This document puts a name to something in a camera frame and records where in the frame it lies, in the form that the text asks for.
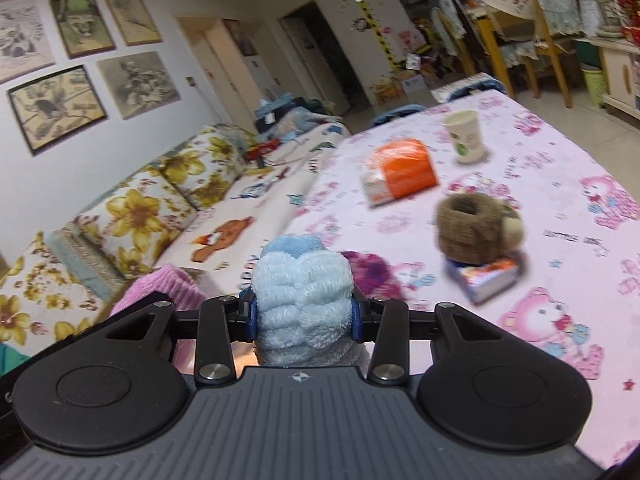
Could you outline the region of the cream tv cabinet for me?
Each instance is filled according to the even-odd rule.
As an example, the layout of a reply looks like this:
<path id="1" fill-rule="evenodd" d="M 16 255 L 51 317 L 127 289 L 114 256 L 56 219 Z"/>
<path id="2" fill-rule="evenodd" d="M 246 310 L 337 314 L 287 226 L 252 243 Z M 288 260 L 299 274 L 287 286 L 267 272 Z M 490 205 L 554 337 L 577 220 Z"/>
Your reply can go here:
<path id="1" fill-rule="evenodd" d="M 639 48 L 624 38 L 585 41 L 599 52 L 606 88 L 602 98 L 605 110 L 619 110 L 639 119 Z"/>

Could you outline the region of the pink purple knitted mitten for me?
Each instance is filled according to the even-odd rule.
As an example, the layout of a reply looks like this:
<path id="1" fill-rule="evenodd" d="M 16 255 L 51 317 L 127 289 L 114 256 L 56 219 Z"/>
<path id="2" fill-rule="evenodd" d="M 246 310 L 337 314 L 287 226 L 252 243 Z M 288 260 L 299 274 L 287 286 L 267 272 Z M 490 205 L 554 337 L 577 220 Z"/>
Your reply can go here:
<path id="1" fill-rule="evenodd" d="M 370 252 L 342 252 L 349 262 L 355 285 L 367 298 L 404 300 L 400 281 L 390 264 Z"/>

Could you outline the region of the grey child portrait picture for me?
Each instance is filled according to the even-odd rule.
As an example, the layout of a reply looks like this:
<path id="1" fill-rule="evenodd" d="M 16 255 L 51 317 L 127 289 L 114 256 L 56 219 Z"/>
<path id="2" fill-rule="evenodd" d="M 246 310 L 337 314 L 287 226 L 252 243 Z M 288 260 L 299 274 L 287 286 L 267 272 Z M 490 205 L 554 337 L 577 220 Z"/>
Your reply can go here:
<path id="1" fill-rule="evenodd" d="M 181 99 L 157 51 L 104 58 L 96 65 L 123 120 Z"/>

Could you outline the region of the brown plush bear mitten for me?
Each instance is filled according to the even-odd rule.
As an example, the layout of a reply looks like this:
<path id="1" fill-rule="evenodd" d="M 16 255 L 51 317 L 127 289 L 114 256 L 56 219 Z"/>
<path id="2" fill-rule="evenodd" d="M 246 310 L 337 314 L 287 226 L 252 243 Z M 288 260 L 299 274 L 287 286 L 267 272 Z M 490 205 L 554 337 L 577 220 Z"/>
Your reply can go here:
<path id="1" fill-rule="evenodd" d="M 505 200 L 483 193 L 450 195 L 436 209 L 437 245 L 449 260 L 480 266 L 516 252 L 524 222 Z"/>

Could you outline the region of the yellow floral cushion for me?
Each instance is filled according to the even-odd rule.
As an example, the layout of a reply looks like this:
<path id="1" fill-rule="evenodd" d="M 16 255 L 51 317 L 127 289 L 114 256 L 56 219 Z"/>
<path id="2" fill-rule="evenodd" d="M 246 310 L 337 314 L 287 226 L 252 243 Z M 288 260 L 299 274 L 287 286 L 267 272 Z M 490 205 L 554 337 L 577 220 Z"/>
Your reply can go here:
<path id="1" fill-rule="evenodd" d="M 74 219 L 125 278 L 150 273 L 195 220 L 196 209 L 153 166 L 120 182 Z"/>
<path id="2" fill-rule="evenodd" d="M 208 209 L 244 174 L 245 155 L 258 140 L 256 133 L 236 125 L 205 126 L 160 156 L 157 167 L 194 208 Z"/>
<path id="3" fill-rule="evenodd" d="M 43 232 L 1 279 L 0 302 L 1 342 L 28 358 L 83 332 L 105 308 L 55 257 Z"/>

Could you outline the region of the giraffe height wall sticker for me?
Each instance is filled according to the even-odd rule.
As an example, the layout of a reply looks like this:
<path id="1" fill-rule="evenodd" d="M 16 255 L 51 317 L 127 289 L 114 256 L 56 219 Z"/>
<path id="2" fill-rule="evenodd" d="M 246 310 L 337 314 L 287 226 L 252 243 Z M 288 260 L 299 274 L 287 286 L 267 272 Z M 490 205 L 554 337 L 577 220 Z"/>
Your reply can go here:
<path id="1" fill-rule="evenodd" d="M 390 69 L 399 70 L 400 63 L 394 57 L 394 54 L 392 52 L 392 49 L 390 48 L 390 45 L 387 43 L 385 36 L 383 35 L 382 30 L 380 29 L 380 26 L 378 26 L 378 22 L 373 17 L 371 13 L 371 9 L 367 4 L 367 0 L 355 0 L 355 2 L 357 3 L 357 6 L 359 6 L 359 9 L 361 10 L 364 21 L 372 30 L 372 34 L 376 42 L 378 43 L 381 50 L 383 51 L 387 64 L 390 66 Z"/>

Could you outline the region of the black framed bird picture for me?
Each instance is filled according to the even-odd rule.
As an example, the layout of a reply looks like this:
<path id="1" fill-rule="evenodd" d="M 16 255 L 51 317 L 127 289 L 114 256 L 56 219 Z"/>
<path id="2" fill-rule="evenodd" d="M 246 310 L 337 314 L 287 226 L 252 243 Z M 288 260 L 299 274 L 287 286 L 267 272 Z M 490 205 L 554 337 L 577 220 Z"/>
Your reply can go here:
<path id="1" fill-rule="evenodd" d="M 108 118 L 83 65 L 27 81 L 6 94 L 32 156 Z"/>

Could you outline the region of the orange tissue pack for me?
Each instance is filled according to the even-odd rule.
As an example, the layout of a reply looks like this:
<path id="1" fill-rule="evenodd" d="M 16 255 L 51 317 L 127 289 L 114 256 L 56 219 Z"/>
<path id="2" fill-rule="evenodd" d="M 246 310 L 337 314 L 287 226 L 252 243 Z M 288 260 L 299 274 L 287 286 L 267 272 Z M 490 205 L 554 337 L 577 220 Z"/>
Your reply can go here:
<path id="1" fill-rule="evenodd" d="M 370 207 L 396 202 L 438 185 L 426 146 L 413 138 L 376 148 L 363 163 L 360 182 Z"/>

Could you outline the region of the sofa with cartoon cover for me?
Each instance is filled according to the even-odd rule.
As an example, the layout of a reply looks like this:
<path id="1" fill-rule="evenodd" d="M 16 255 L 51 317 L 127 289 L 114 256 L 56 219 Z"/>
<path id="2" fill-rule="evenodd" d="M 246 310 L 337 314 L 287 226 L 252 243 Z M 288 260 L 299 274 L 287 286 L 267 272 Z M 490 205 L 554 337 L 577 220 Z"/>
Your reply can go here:
<path id="1" fill-rule="evenodd" d="M 221 202 L 208 209 L 195 208 L 195 220 L 163 252 L 151 272 L 170 263 L 187 270 L 211 294 L 233 294 L 244 288 L 259 252 L 285 230 L 348 135 L 345 126 L 331 124 L 287 138 L 267 154 L 264 170 L 248 161 L 250 148 L 244 174 Z M 97 323 L 111 314 L 124 291 L 145 274 L 136 278 L 120 274 L 81 234 L 75 217 L 43 233 L 43 238 L 66 269 L 105 302 Z M 28 359 L 2 343 L 1 353 L 6 370 Z"/>

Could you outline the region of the light blue fleece mitten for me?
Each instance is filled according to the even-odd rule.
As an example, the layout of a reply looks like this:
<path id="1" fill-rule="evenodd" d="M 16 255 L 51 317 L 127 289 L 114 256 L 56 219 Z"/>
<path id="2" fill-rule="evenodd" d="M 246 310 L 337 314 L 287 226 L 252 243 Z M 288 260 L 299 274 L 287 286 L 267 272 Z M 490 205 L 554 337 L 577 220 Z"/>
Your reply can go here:
<path id="1" fill-rule="evenodd" d="M 352 339 L 355 283 L 348 260 L 314 235 L 280 235 L 254 267 L 257 363 L 271 367 L 356 366 L 369 359 Z"/>

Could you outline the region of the wooden chair with cloth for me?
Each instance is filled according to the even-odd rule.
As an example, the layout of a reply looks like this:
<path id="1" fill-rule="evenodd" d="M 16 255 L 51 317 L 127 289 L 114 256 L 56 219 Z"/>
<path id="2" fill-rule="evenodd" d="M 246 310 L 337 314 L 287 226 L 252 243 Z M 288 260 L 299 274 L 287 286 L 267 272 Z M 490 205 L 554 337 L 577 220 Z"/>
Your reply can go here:
<path id="1" fill-rule="evenodd" d="M 528 88 L 539 96 L 536 65 L 547 63 L 567 108 L 573 106 L 561 63 L 572 53 L 572 41 L 582 33 L 577 0 L 484 0 L 494 31 L 512 44 L 512 53 L 525 68 Z"/>

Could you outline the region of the green waste bin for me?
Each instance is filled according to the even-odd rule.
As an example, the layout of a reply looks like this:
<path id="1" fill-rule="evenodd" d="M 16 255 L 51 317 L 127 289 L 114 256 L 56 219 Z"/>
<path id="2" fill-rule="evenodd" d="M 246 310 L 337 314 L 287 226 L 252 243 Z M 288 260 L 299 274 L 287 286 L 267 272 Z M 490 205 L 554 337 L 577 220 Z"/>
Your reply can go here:
<path id="1" fill-rule="evenodd" d="M 585 65 L 582 66 L 582 74 L 585 78 L 589 99 L 594 106 L 604 105 L 603 96 L 606 91 L 604 73 L 599 67 Z"/>

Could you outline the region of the white paper cup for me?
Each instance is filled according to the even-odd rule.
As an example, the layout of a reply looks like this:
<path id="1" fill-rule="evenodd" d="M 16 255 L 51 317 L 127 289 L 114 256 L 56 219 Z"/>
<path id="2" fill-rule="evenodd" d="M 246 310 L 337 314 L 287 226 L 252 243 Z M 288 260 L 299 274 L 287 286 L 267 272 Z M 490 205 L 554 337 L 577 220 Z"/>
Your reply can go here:
<path id="1" fill-rule="evenodd" d="M 475 110 L 459 110 L 442 120 L 460 164 L 475 164 L 486 153 L 486 146 Z"/>

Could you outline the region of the pink cartoon tablecloth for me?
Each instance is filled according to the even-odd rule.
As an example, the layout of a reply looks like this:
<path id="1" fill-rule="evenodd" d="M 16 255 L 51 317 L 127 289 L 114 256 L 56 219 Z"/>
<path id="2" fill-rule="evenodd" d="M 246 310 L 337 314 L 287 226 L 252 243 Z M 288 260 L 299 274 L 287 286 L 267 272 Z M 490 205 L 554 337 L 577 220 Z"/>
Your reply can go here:
<path id="1" fill-rule="evenodd" d="M 404 139 L 437 182 L 371 206 L 364 161 Z M 462 304 L 574 366 L 593 394 L 579 445 L 599 464 L 638 446 L 638 203 L 523 105 L 485 91 L 352 136 L 284 229 L 381 257 L 413 309 Z"/>

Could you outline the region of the small tissue packet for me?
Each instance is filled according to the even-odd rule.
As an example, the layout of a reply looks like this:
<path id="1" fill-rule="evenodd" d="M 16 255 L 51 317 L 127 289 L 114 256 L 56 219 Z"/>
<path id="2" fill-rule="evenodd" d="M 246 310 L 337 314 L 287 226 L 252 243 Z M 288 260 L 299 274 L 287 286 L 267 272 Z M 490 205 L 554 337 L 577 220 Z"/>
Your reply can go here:
<path id="1" fill-rule="evenodd" d="M 484 304 L 512 287 L 522 274 L 520 252 L 511 252 L 480 266 L 446 260 L 445 269 L 473 306 Z"/>

